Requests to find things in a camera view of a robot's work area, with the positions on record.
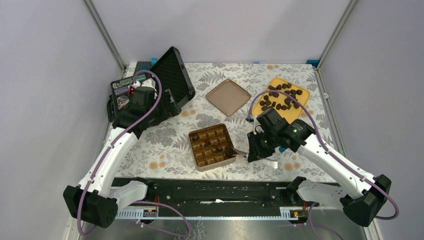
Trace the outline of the long metal tongs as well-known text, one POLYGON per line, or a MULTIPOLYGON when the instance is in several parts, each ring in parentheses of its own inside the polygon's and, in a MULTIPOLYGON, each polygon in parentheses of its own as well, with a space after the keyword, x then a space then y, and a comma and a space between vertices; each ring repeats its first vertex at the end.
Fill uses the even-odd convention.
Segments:
POLYGON ((259 164, 269 166, 273 169, 277 169, 279 167, 277 160, 257 156, 257 155, 254 155, 253 153, 250 154, 248 152, 238 150, 234 147, 227 148, 226 150, 224 150, 224 153, 226 155, 228 155, 229 157, 234 157, 236 155, 242 156, 243 158, 245 158, 247 160, 248 163, 256 162, 256 163, 259 163, 259 164))

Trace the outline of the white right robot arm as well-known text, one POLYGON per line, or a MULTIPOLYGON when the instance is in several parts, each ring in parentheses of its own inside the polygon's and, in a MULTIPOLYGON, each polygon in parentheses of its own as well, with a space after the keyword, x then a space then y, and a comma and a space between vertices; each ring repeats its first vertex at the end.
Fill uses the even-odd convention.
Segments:
POLYGON ((337 185, 296 177, 289 185, 287 201, 299 206, 304 201, 336 208, 354 223, 368 227, 388 200, 392 181, 375 176, 341 155, 323 141, 318 132, 301 119, 288 123, 273 108, 257 116, 261 131, 247 134, 248 162, 272 156, 278 147, 309 159, 331 176, 337 185))

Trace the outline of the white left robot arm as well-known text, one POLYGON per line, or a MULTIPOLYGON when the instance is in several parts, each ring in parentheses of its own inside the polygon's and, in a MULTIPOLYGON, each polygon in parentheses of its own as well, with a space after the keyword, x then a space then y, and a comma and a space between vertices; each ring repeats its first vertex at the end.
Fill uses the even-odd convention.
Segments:
POLYGON ((139 201, 148 206, 155 200, 155 192, 140 180, 131 180, 112 190, 115 175, 125 156, 149 127, 179 114, 172 92, 155 78, 129 86, 132 95, 115 115, 112 130, 88 173, 76 186, 68 185, 63 198, 70 215, 78 222, 100 228, 109 227, 117 213, 139 201))

